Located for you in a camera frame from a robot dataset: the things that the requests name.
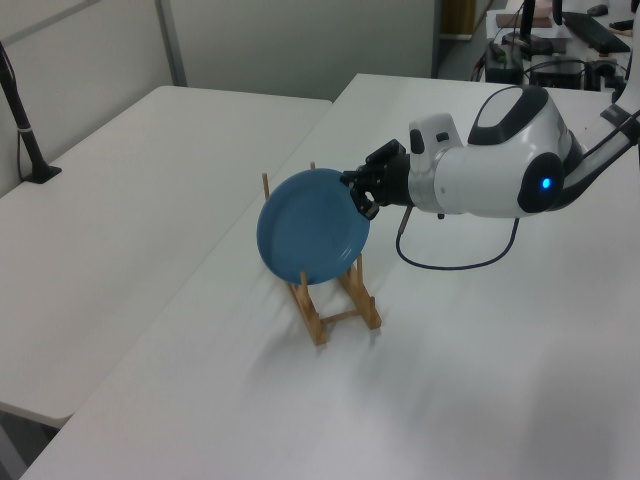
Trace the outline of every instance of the cable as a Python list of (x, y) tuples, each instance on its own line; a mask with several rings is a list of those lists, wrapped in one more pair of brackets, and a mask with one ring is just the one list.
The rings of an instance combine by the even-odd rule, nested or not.
[(412, 209), (413, 209), (412, 205), (409, 205), (407, 207), (407, 210), (404, 213), (404, 217), (402, 218), (402, 222), (400, 223), (400, 227), (398, 228), (398, 235), (396, 236), (396, 252), (398, 252), (398, 255), (400, 256), (400, 258), (402, 260), (404, 260), (405, 262), (407, 262), (409, 265), (412, 265), (412, 266), (418, 267), (418, 268), (424, 268), (426, 270), (437, 270), (437, 271), (440, 271), (440, 272), (453, 272), (453, 271), (460, 271), (460, 270), (472, 270), (474, 268), (486, 267), (487, 265), (491, 265), (493, 263), (496, 263), (498, 260), (503, 258), (507, 253), (509, 253), (509, 250), (511, 250), (511, 247), (513, 246), (513, 242), (516, 239), (516, 233), (518, 231), (518, 224), (520, 223), (520, 219), (519, 218), (515, 218), (513, 220), (513, 228), (511, 230), (511, 237), (509, 238), (509, 243), (507, 244), (505, 249), (497, 257), (494, 257), (491, 260), (487, 260), (486, 262), (474, 263), (474, 264), (471, 264), (471, 265), (461, 265), (461, 266), (455, 266), (455, 267), (441, 267), (441, 266), (437, 266), (437, 265), (426, 265), (426, 264), (423, 264), (423, 263), (414, 262), (413, 260), (407, 258), (402, 253), (402, 249), (400, 248), (400, 238), (402, 237), (402, 234), (404, 233), (404, 229), (407, 226), (407, 222), (409, 220), (409, 216), (411, 215), (411, 210)]
[[(509, 22), (511, 20), (513, 20), (513, 34), (515, 36), (516, 33), (516, 25), (518, 24), (518, 16), (520, 16), (520, 12), (522, 11), (522, 9), (524, 8), (524, 2), (522, 2), (522, 5), (520, 5), (520, 8), (518, 9), (518, 11), (516, 13), (513, 14), (513, 16), (511, 17), (511, 19), (509, 20)], [(500, 35), (500, 32), (502, 30), (504, 30), (505, 27), (500, 27), (498, 29), (498, 31), (496, 32), (495, 36), (493, 37), (493, 41), (496, 41), (496, 38), (498, 38), (498, 35)]]
[(2, 42), (0, 42), (0, 55), (2, 55), (5, 62), (7, 62), (7, 65), (9, 66), (9, 71), (11, 72), (11, 78), (13, 79), (13, 83), (16, 83), (16, 72), (13, 71), (13, 65), (11, 65), (11, 60), (9, 60), (9, 55), (7, 55), (7, 52), (4, 49), (4, 45), (2, 45)]
[(640, 110), (638, 110), (636, 113), (634, 113), (633, 115), (631, 115), (629, 118), (627, 118), (624, 122), (622, 122), (620, 124), (620, 126), (614, 128), (611, 133), (609, 133), (606, 137), (604, 137), (602, 140), (600, 140), (598, 143), (596, 143), (593, 147), (591, 147), (591, 149), (587, 150), (587, 152), (585, 152), (585, 154), (582, 156), (582, 159), (584, 160), (585, 158), (587, 158), (589, 155), (592, 155), (596, 150), (598, 150), (600, 147), (602, 147), (605, 143), (607, 143), (609, 140), (611, 140), (613, 137), (615, 137), (618, 133), (620, 133), (622, 131), (622, 129), (630, 122), (632, 122), (633, 120), (637, 119), (638, 117), (640, 117)]
[[(16, 88), (17, 88), (18, 82), (16, 81), (16, 72), (13, 70), (13, 65), (11, 65), (11, 60), (9, 60), (9, 56), (7, 55), (7, 52), (4, 49), (4, 45), (2, 45), (2, 42), (0, 42), (0, 55), (2, 55), (2, 58), (4, 58), (4, 61), (9, 67), (9, 72), (11, 72), (11, 78), (13, 80), (14, 85), (16, 85)], [(22, 176), (22, 167), (20, 165), (20, 130), (18, 130), (17, 134), (18, 134), (18, 148), (17, 148), (18, 154), (17, 154), (16, 163), (18, 164), (18, 177), (20, 177), (21, 182), (24, 182), (24, 177)]]
[(24, 182), (24, 177), (22, 176), (22, 166), (20, 165), (20, 131), (18, 131), (18, 177), (20, 177), (20, 181)]
[(566, 60), (549, 60), (548, 62), (542, 62), (542, 63), (538, 63), (537, 65), (534, 65), (533, 67), (529, 67), (527, 68), (523, 73), (526, 75), (527, 73), (530, 73), (534, 70), (537, 70), (538, 68), (544, 68), (544, 67), (549, 67), (552, 65), (561, 65), (563, 63), (581, 63), (582, 65), (587, 65), (587, 62), (583, 61), (583, 60), (578, 60), (576, 59), (566, 59)]

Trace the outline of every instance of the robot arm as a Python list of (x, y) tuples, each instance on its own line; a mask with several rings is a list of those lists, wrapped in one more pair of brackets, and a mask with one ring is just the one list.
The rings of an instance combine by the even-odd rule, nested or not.
[[(640, 47), (640, 20), (635, 30), (634, 51)], [(467, 145), (451, 115), (425, 117), (410, 124), (409, 153), (392, 140), (358, 170), (344, 172), (343, 182), (370, 219), (389, 204), (501, 218), (557, 210), (638, 143), (638, 115), (638, 61), (620, 99), (577, 137), (545, 89), (509, 87), (485, 102)]]

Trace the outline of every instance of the wall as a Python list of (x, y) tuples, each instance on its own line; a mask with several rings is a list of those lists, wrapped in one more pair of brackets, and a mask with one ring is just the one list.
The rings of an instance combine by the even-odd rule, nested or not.
[(439, 3), (162, 1), (189, 86), (327, 100), (356, 73), (432, 76)]
[[(5, 48), (48, 162), (172, 84), (154, 0), (101, 0)], [(0, 95), (0, 196), (17, 184), (16, 126)]]

